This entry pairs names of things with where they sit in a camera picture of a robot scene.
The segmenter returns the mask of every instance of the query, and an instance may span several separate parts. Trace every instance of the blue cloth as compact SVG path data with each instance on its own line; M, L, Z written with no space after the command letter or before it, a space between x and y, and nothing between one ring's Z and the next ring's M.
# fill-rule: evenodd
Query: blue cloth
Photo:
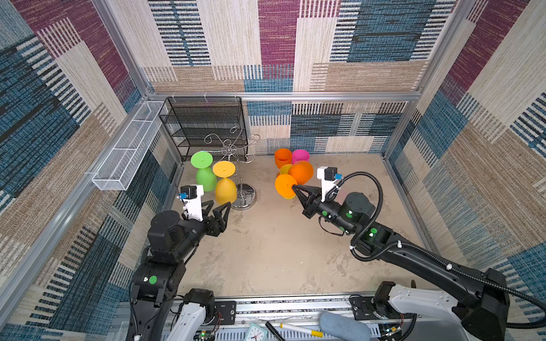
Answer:
M370 330L364 323L324 312L319 319L321 331L345 341L370 341Z

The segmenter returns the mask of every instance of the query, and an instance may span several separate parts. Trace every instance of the patterned carpet wall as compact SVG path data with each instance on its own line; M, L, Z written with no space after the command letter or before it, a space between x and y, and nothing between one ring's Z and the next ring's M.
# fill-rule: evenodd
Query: patterned carpet wall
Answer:
M0 0L0 285L139 98L91 1ZM0 339L104 339L175 169L159 134L128 191L95 190Z
M127 191L95 189L0 339L106 340L176 166L159 132Z
M380 153L406 107L406 102L243 102L256 155L279 148L312 154Z
M158 93L412 91L455 0L112 0ZM257 154L380 152L398 103L245 103ZM396 109L384 109L396 106Z
M90 0L0 0L0 285L139 98Z
M389 158L444 257L546 301L546 2L479 0ZM509 320L532 321L513 300ZM509 330L544 340L546 330Z

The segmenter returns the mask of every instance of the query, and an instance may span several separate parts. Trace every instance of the yellow marker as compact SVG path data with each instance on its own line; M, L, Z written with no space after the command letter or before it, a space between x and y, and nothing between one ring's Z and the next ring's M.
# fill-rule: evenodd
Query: yellow marker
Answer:
M316 330L303 328L303 327L299 327L299 326L293 326L293 325L289 325L289 324L286 324L286 323L281 323L281 328L282 329L292 330L292 331L295 331L295 332L304 333L304 334L313 335L313 336L316 336L316 337L323 337L324 336L323 332L319 332L319 331L316 331Z

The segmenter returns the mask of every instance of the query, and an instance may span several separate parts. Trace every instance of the clock face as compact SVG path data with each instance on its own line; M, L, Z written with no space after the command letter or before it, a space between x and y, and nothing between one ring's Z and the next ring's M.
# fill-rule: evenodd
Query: clock face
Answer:
M268 337L267 330L258 327L254 323L250 324L248 331L246 332L245 341L265 341Z

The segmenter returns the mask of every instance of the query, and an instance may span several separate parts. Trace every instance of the white wire basket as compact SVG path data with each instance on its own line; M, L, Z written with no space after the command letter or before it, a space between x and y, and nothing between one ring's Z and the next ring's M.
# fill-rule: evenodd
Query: white wire basket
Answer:
M162 111L167 111L162 101L146 101L139 108L93 176L92 181L98 189L127 190L129 188L161 126L159 113Z

